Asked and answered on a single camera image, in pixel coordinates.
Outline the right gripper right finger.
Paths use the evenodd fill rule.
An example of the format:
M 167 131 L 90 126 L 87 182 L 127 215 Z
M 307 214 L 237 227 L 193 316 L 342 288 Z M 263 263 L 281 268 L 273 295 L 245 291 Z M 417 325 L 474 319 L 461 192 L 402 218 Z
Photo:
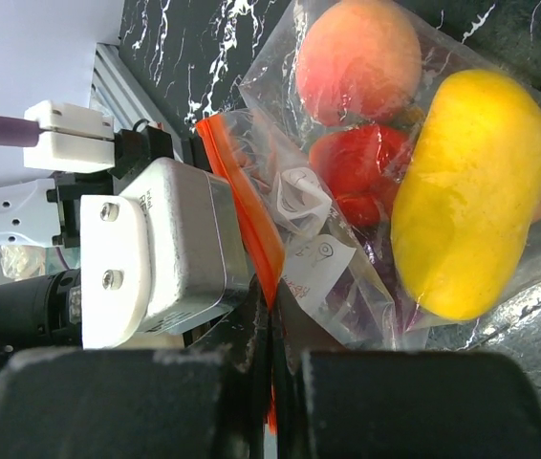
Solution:
M 541 458 L 541 406 L 498 353 L 343 347 L 280 285 L 272 308 L 282 458 Z

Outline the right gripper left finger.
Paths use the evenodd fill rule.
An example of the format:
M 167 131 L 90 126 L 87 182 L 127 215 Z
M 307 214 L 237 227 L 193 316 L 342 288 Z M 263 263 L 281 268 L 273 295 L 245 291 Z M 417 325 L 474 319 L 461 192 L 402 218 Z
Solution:
M 252 280 L 182 350 L 19 352 L 0 370 L 0 458 L 260 458 L 268 337 Z

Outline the clear zip top bag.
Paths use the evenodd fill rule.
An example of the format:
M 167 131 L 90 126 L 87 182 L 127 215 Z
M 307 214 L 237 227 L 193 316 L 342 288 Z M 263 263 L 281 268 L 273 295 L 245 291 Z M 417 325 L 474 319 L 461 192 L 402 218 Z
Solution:
M 268 302 L 341 344 L 541 292 L 541 92 L 393 1 L 293 1 L 240 110 L 200 120 Z

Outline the red fake fruit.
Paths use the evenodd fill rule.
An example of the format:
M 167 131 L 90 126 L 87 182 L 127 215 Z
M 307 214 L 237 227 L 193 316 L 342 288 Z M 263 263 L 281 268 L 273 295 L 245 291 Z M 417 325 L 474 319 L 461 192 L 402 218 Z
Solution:
M 347 222 L 369 227 L 391 216 L 412 151 L 406 133 L 370 124 L 321 137 L 310 148 L 309 162 Z

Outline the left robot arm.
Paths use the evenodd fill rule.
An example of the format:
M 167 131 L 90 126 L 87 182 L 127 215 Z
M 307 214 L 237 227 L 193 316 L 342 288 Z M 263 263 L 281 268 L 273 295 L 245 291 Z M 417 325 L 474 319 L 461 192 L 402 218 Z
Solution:
M 53 178 L 0 186 L 0 249 L 59 252 L 75 241 L 77 195 Z M 82 343 L 80 269 L 0 285 L 0 341 L 17 349 Z

